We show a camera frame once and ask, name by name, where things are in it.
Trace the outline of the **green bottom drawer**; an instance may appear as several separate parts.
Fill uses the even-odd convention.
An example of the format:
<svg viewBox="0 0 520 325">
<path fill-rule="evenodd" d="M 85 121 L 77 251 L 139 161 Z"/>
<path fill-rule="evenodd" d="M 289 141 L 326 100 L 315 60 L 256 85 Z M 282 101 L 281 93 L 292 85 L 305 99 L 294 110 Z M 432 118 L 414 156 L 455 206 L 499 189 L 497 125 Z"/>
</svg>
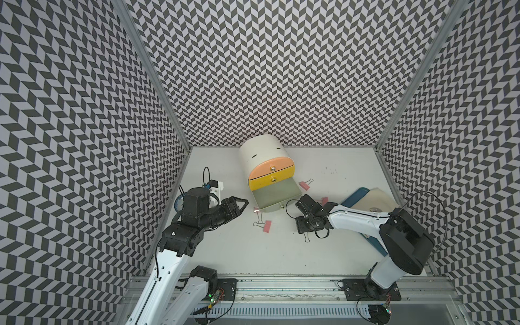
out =
<svg viewBox="0 0 520 325">
<path fill-rule="evenodd" d="M 257 207 L 261 212 L 266 213 L 283 209 L 289 200 L 301 196 L 301 190 L 292 177 L 254 190 L 252 193 Z"/>
</svg>

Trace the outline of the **yellow drawer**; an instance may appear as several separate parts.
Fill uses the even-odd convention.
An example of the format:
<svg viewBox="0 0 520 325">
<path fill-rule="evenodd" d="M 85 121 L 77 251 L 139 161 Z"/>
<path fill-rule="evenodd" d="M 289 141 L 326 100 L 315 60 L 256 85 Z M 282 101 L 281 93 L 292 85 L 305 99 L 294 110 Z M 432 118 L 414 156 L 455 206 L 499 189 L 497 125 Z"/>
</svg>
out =
<svg viewBox="0 0 520 325">
<path fill-rule="evenodd" d="M 280 171 L 275 171 L 273 173 L 267 174 L 265 176 L 261 176 L 255 178 L 253 180 L 249 180 L 248 186 L 252 191 L 256 191 L 261 188 L 265 188 L 270 185 L 277 184 L 281 181 L 288 180 L 295 174 L 295 166 L 290 166 L 285 169 L 281 169 Z"/>
</svg>

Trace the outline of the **orange top drawer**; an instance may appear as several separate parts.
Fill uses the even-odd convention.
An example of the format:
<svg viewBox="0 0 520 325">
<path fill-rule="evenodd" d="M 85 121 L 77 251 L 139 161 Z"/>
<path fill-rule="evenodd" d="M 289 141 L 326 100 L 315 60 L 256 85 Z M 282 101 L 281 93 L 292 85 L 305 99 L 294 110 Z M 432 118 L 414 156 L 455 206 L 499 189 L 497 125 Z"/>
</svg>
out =
<svg viewBox="0 0 520 325">
<path fill-rule="evenodd" d="M 273 158 L 258 164 L 253 170 L 249 173 L 249 179 L 254 180 L 259 177 L 263 177 L 274 173 L 276 171 L 280 171 L 282 169 L 286 169 L 292 167 L 294 165 L 294 161 L 289 157 L 278 157 Z"/>
</svg>

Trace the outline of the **white round drawer cabinet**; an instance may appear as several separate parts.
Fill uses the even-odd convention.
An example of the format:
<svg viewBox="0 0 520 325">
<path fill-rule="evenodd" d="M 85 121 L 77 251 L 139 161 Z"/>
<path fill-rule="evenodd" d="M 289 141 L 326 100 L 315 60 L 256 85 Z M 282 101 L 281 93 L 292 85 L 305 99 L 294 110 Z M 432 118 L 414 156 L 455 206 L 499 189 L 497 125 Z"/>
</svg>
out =
<svg viewBox="0 0 520 325">
<path fill-rule="evenodd" d="M 242 166 L 245 169 L 246 180 L 249 182 L 249 173 L 258 164 L 278 157 L 289 157 L 281 142 L 274 135 L 259 135 L 247 140 L 239 148 Z"/>
</svg>

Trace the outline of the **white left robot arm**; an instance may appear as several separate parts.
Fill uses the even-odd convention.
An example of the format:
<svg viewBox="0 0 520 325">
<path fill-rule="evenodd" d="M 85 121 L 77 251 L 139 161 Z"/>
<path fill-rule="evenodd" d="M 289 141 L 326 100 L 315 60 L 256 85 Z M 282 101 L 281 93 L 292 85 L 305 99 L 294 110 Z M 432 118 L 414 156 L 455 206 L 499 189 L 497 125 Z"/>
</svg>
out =
<svg viewBox="0 0 520 325">
<path fill-rule="evenodd" d="M 184 324 L 190 316 L 208 314 L 233 294 L 218 285 L 215 269 L 195 267 L 179 295 L 174 292 L 197 246 L 211 230 L 241 216 L 248 200 L 221 198 L 218 186 L 192 188 L 182 196 L 182 207 L 158 241 L 153 271 L 127 318 L 127 324 Z"/>
</svg>

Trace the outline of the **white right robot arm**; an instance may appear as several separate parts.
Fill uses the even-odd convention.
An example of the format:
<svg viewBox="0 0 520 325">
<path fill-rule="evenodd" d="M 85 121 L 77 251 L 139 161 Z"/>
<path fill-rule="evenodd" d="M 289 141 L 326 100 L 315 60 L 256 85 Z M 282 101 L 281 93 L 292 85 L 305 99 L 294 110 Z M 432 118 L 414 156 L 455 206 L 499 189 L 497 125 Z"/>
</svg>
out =
<svg viewBox="0 0 520 325">
<path fill-rule="evenodd" d="M 349 230 L 375 238 L 387 252 L 364 279 L 343 281 L 349 301 L 390 298 L 399 279 L 423 273 L 435 246 L 432 235 L 403 208 L 395 208 L 390 213 L 375 213 L 347 209 L 332 202 L 322 206 L 307 194 L 295 203 L 295 207 L 302 213 L 296 218 L 299 234 Z"/>
</svg>

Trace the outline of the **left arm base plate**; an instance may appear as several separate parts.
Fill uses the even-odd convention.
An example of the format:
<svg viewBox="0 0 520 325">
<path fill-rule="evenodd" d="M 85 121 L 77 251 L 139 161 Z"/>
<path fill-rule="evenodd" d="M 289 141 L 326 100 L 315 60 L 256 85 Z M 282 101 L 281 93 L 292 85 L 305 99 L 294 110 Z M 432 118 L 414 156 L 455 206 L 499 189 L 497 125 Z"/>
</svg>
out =
<svg viewBox="0 0 520 325">
<path fill-rule="evenodd" d="M 222 301 L 233 301 L 236 298 L 236 290 L 238 288 L 237 278 L 218 278 L 216 282 L 209 283 L 207 296 L 203 301 L 210 302 L 218 291 L 223 291 L 221 294 Z"/>
</svg>

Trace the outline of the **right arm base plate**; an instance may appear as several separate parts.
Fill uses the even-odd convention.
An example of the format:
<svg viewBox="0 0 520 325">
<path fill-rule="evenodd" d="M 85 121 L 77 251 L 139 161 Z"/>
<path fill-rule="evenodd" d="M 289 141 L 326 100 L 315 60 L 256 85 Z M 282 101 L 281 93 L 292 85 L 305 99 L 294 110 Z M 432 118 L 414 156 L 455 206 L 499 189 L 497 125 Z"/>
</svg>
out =
<svg viewBox="0 0 520 325">
<path fill-rule="evenodd" d="M 345 278 L 340 281 L 341 290 L 348 301 L 401 301 L 402 295 L 394 282 L 389 288 L 381 288 L 372 280 Z"/>
</svg>

